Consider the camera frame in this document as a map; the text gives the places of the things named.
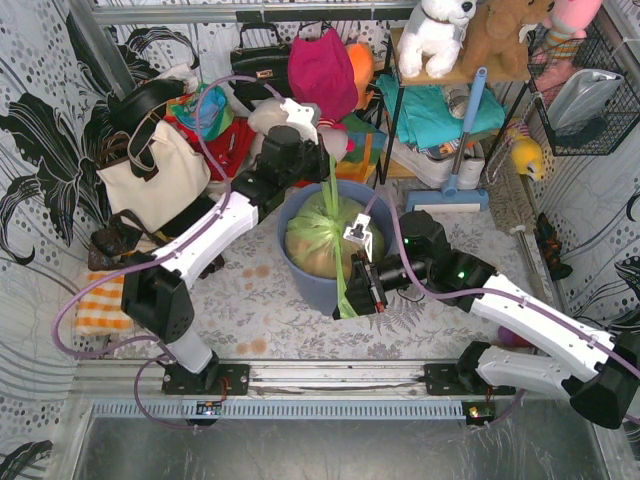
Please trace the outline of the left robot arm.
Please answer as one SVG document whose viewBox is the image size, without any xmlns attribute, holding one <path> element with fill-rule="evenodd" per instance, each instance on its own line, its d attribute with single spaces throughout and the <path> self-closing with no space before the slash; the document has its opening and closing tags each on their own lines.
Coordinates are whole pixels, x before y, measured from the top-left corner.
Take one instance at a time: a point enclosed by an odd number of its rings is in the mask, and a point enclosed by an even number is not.
<svg viewBox="0 0 640 480">
<path fill-rule="evenodd" d="M 299 182 L 320 182 L 332 160 L 322 134 L 304 140 L 288 126 L 271 128 L 254 168 L 187 231 L 152 254 L 136 254 L 126 269 L 121 308 L 155 334 L 191 375 L 214 368 L 214 352 L 192 328 L 189 290 L 222 252 L 278 208 Z"/>
</svg>

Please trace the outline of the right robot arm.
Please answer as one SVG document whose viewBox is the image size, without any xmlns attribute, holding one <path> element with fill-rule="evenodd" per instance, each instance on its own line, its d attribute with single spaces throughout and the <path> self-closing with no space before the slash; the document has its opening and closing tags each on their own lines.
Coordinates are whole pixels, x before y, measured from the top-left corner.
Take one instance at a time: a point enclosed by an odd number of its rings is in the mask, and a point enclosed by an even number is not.
<svg viewBox="0 0 640 480">
<path fill-rule="evenodd" d="M 567 401 L 582 417 L 617 429 L 633 417 L 639 389 L 639 338 L 589 327 L 515 285 L 480 258 L 452 248 L 440 223 L 424 211 L 394 216 L 398 251 L 373 258 L 369 216 L 345 224 L 345 240 L 359 246 L 334 312 L 337 319 L 382 312 L 387 292 L 408 285 L 430 299 L 493 321 L 540 349 L 512 352 L 474 341 L 455 364 L 471 393 L 513 387 Z"/>
</svg>

